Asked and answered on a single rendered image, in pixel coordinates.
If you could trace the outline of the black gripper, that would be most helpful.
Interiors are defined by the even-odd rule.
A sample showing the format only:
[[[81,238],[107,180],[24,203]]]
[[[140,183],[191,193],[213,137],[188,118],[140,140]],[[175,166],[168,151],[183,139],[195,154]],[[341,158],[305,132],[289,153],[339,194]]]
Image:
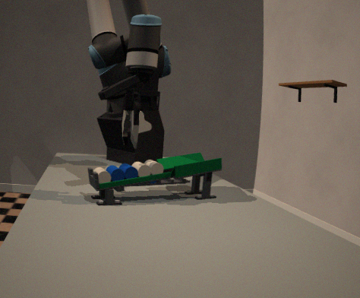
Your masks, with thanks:
[[[159,71],[149,68],[129,68],[128,73],[137,75],[140,83],[126,89],[122,107],[122,139],[124,145],[127,145],[128,132],[131,132],[131,143],[136,149],[138,134],[149,132],[152,128],[152,125],[145,121],[144,113],[140,110],[159,110]]]

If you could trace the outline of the beige plastic bar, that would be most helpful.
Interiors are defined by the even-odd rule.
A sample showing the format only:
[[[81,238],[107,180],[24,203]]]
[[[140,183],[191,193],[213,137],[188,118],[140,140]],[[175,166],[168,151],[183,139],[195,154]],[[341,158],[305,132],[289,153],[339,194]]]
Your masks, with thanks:
[[[132,167],[136,168],[137,171],[138,171],[138,176],[141,177],[141,176],[150,176],[151,174],[151,168],[144,164],[144,163],[141,163],[141,162],[134,162],[132,164]]]
[[[94,171],[97,171],[99,177],[99,183],[111,182],[111,175],[102,167],[97,167]]]
[[[161,163],[158,163],[154,160],[147,160],[144,164],[151,168],[151,175],[163,173],[164,168]]]

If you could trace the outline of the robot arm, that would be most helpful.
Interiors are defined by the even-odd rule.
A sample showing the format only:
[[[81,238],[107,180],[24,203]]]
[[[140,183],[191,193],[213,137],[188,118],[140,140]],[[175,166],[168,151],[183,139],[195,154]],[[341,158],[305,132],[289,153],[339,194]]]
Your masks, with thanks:
[[[159,78],[171,73],[168,49],[160,41],[161,18],[150,15],[146,0],[121,1],[130,33],[117,37],[109,0],[87,0],[92,35],[88,49],[99,71],[103,89],[98,95],[107,100],[109,118],[122,117],[126,89],[140,82],[129,68],[153,69]]]

